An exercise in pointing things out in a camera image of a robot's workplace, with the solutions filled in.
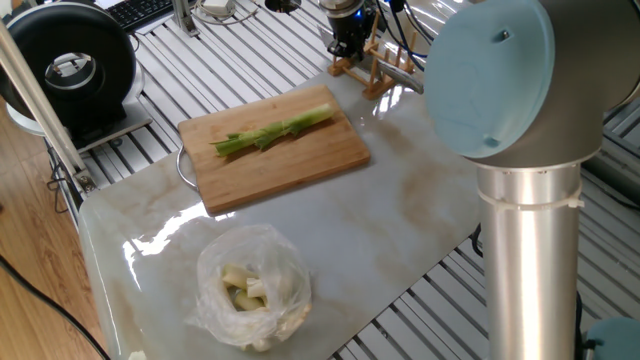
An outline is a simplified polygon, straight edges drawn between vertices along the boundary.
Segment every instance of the silver metal cylinder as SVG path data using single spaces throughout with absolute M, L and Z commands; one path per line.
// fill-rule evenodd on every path
M 580 165 L 480 167 L 491 360 L 573 359 Z

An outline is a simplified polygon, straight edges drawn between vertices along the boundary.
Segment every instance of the chopped vegetable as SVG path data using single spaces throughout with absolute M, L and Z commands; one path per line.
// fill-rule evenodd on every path
M 265 296 L 264 292 L 264 284 L 262 284 L 262 280 L 260 279 L 247 279 L 247 294 L 249 297 L 262 297 Z
M 253 343 L 253 348 L 256 349 L 257 352 L 263 352 L 271 349 L 271 343 L 267 339 L 256 340 Z
M 281 136 L 287 134 L 297 136 L 300 131 L 309 126 L 329 119 L 333 116 L 333 112 L 331 105 L 324 104 L 287 120 L 271 123 L 259 130 L 228 134 L 227 140 L 212 144 L 216 146 L 216 153 L 220 157 L 227 156 L 251 145 L 263 150 L 273 140 Z
M 258 275 L 235 264 L 227 264 L 222 268 L 222 281 L 226 287 L 231 285 L 247 290 L 247 279 L 257 278 Z
M 233 303 L 241 309 L 251 311 L 264 307 L 262 300 L 258 298 L 250 298 L 247 292 L 242 290 L 237 295 Z

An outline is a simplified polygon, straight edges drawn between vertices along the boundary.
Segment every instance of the wooden cutting board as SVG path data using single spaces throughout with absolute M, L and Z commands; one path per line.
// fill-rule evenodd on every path
M 252 146 L 226 158 L 211 142 L 226 134 L 256 130 L 329 103 L 335 114 L 297 137 L 287 135 L 264 151 Z M 209 213 L 369 162 L 366 145 L 351 127 L 326 85 L 184 121 L 178 125 Z

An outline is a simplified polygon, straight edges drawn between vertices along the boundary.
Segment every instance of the green onion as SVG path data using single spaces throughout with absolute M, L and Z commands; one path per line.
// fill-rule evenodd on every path
M 251 145 L 263 150 L 273 140 L 287 134 L 297 136 L 302 130 L 329 119 L 333 116 L 333 113 L 331 105 L 324 104 L 287 120 L 271 123 L 259 130 L 228 134 L 227 140 L 211 144 L 216 146 L 216 154 L 220 157 L 227 156 Z

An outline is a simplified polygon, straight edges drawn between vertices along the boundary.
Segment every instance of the marble surface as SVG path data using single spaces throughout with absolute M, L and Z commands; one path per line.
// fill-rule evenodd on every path
M 208 217 L 173 154 L 82 205 L 87 271 L 114 359 L 327 359 L 473 231 L 475 167 L 437 139 L 420 95 L 396 87 L 371 102 L 361 84 L 327 74 L 303 87 L 319 83 L 369 147 L 367 166 Z M 300 250 L 313 310 L 287 342 L 243 353 L 185 318 L 200 251 L 260 223 Z

